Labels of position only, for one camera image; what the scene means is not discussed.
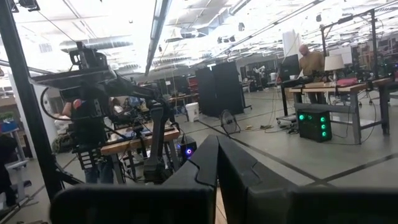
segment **white lamp shade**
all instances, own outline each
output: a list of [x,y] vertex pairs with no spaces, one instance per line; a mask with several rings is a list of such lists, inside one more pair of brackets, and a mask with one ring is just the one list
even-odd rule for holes
[[325,71],[333,71],[341,68],[344,68],[343,57],[341,55],[325,57]]

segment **white ceiling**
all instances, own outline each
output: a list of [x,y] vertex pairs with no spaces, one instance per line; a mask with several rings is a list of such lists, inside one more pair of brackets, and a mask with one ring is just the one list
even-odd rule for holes
[[[107,55],[109,64],[119,68],[121,74],[138,75],[145,71],[155,0],[37,2],[41,7],[40,12],[27,12],[19,7],[20,13],[14,14],[28,66],[51,71],[67,70],[70,61],[67,53],[61,51],[68,44],[66,41],[90,40],[89,43],[97,44],[100,41],[114,47],[100,52]],[[189,73],[193,70],[192,66],[203,61],[210,63],[216,59],[242,58],[247,61],[254,56],[258,60],[258,55],[280,53],[282,33],[292,28],[302,34],[305,43],[320,48],[321,24],[328,25],[344,16],[397,1],[324,0],[309,7],[311,2],[313,0],[173,0],[159,41],[162,51],[156,51],[149,76]],[[241,4],[244,6],[235,12],[234,9]],[[303,13],[275,26],[271,25],[306,6],[308,9]],[[388,7],[376,13],[383,21],[376,24],[378,37],[386,37],[388,33],[397,31],[397,20],[387,19],[396,15],[395,9]],[[321,22],[315,20],[318,14],[322,14]],[[238,31],[240,22],[245,25],[245,30],[241,32]],[[264,27],[270,29],[259,33]],[[331,47],[336,43],[366,41],[369,28],[367,22],[357,18],[335,26],[326,43]],[[181,31],[202,37],[183,39]],[[219,37],[228,39],[232,36],[235,42],[217,43]],[[177,37],[181,40],[169,41]],[[50,45],[52,51],[42,53],[40,44],[42,48]],[[229,54],[223,53],[226,49],[230,49]],[[0,59],[6,60],[1,49]]]

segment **pink object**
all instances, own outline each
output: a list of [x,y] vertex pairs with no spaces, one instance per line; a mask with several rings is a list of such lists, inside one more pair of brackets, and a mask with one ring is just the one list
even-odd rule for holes
[[338,86],[349,86],[358,83],[357,78],[343,78],[341,80],[337,80]]

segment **concrete floor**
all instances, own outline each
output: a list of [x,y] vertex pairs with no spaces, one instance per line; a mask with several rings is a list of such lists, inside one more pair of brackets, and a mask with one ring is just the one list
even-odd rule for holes
[[[298,134],[287,134],[279,131],[275,117],[282,116],[282,102],[273,90],[257,93],[247,93],[246,104],[252,106],[252,110],[246,109],[244,114],[236,116],[242,130],[247,125],[259,128],[260,125],[273,125],[274,128],[264,131],[241,131],[232,134],[234,141],[244,150],[258,159],[282,177],[289,179],[297,185],[334,185],[337,187],[398,187],[398,101],[392,100],[390,106],[391,135],[382,135],[381,127],[376,126],[373,131],[367,129],[362,132],[363,140],[369,138],[362,145],[353,145],[352,130],[346,125],[332,124],[332,132],[336,136],[325,143],[317,143],[302,139]],[[362,99],[363,107],[360,109],[361,118],[375,119],[374,107],[368,105],[369,99]],[[379,117],[378,101],[376,117]],[[177,117],[183,131],[201,144],[207,135],[222,134],[220,121],[217,118],[200,116],[200,122],[185,122],[183,116]],[[61,166],[71,172],[75,177],[84,180],[83,171],[73,154],[61,154],[58,156]],[[6,223],[18,221],[32,222],[36,220],[48,220],[49,200],[44,189],[44,183],[40,174],[37,161],[30,161],[24,170],[26,179],[30,179],[33,186],[26,189],[33,195],[31,202],[38,202],[22,208],[13,213]],[[217,211],[218,223],[224,223],[224,211]]]

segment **wooden table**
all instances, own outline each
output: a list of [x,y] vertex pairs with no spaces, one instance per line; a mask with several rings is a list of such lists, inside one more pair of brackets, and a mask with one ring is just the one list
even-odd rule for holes
[[380,97],[380,112],[381,112],[381,120],[380,121],[366,121],[364,119],[360,119],[359,117],[359,106],[358,106],[358,93],[360,91],[367,89],[366,83],[359,83],[352,86],[342,86],[337,88],[338,93],[344,93],[349,95],[350,105],[349,106],[341,106],[341,105],[323,105],[323,104],[311,104],[311,103],[303,103],[302,101],[302,93],[329,93],[335,92],[336,88],[331,85],[331,83],[309,83],[305,86],[299,86],[295,88],[291,88],[289,91],[294,94],[294,107],[296,110],[323,110],[330,111],[335,113],[348,113],[351,114],[351,121],[340,121],[335,119],[335,123],[343,123],[350,124],[353,126],[354,132],[354,143],[361,144],[361,130],[366,128],[371,128],[376,125],[381,125],[383,134],[390,134],[390,125],[389,125],[389,113],[388,113],[388,90],[387,84],[392,82],[391,78],[382,78],[379,80],[373,81],[373,87],[378,88],[379,97]]
[[[152,123],[146,124],[146,127],[151,131],[153,130]],[[127,132],[130,131],[129,129],[131,129],[131,128],[122,128],[122,129],[119,129],[116,131],[119,132],[120,134],[126,134]],[[170,154],[172,156],[173,161],[178,161],[177,152],[175,150],[175,145],[174,145],[174,139],[177,139],[179,136],[180,136],[180,132],[177,129],[174,129],[172,131],[166,131],[164,133],[164,142],[169,142]],[[112,134],[110,136],[108,142],[116,141],[119,138],[120,137],[117,134]],[[152,145],[152,136],[146,136],[146,137],[143,136],[143,140],[144,140],[145,147]],[[141,146],[140,139],[133,139],[131,141],[118,142],[118,143],[104,146],[101,148],[102,155],[112,157],[112,161],[114,164],[114,170],[116,173],[116,180],[118,181],[119,184],[123,184],[124,181],[123,181],[123,173],[119,166],[118,154],[119,153],[127,153],[128,157],[129,157],[130,166],[131,166],[131,169],[133,172],[133,177],[136,178],[136,172],[135,172],[135,168],[134,168],[134,162],[132,159],[131,151],[139,149],[141,147],[142,146]],[[179,168],[178,162],[173,162],[173,165],[174,165],[174,169],[178,170],[178,168]]]

